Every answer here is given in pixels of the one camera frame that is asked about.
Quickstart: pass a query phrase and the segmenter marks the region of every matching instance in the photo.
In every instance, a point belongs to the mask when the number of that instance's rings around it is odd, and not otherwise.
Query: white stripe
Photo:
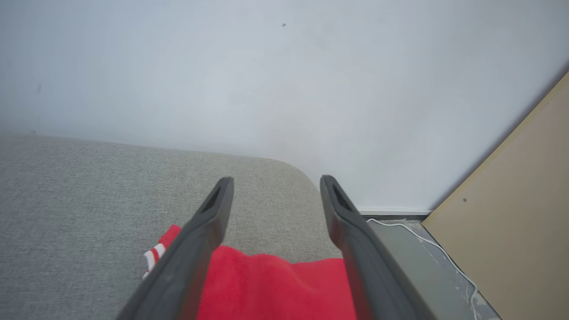
[[[154,254],[152,251],[147,251],[144,253],[144,257],[146,258],[146,263],[148,263],[148,271],[152,271],[156,262],[154,261]]]
[[[158,256],[160,258],[162,258],[162,256],[164,255],[164,252],[166,252],[166,248],[161,243],[159,243],[157,246],[155,246],[154,249],[156,249],[156,251],[158,252]]]
[[[357,208],[366,216],[428,216],[432,210],[427,209],[401,209],[401,208]]]

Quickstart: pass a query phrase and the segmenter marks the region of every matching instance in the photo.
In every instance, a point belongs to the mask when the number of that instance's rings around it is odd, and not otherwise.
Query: gray floor
[[[225,176],[225,245],[290,262],[340,257],[320,192],[286,163],[0,133],[0,318],[114,319],[142,281],[142,254]]]
[[[405,224],[418,235],[434,241],[419,221],[382,222]],[[418,239],[401,226],[386,227],[374,222],[369,224],[440,320],[473,319],[468,301],[474,288],[455,270],[443,252]],[[477,320],[500,320],[480,293],[475,295],[474,303]]]

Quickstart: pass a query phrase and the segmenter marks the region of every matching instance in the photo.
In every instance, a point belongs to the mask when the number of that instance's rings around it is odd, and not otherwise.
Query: baseboard
[[[390,208],[358,208],[364,216],[428,216],[432,210],[423,209],[390,209]]]

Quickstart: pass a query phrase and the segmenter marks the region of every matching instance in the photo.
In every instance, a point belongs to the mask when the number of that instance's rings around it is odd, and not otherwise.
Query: red and white striped sock
[[[170,244],[172,244],[176,236],[180,233],[180,230],[182,229],[177,225],[175,224],[171,225],[170,229],[168,229],[168,231],[166,231],[166,233],[162,237],[160,237],[160,240],[158,240],[158,244],[155,245],[152,249],[150,249],[146,253],[144,253],[144,257],[146,258],[146,263],[148,264],[148,269],[146,270],[144,276],[142,276],[143,279],[148,277],[148,274],[152,271],[154,266],[158,263],[158,260],[160,260],[160,258],[166,252],[166,249],[168,249]]]

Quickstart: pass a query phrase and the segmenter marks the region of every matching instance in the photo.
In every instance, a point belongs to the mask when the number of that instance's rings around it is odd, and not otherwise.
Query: white wall
[[[429,209],[568,61],[567,0],[4,0],[0,129],[274,158]]]

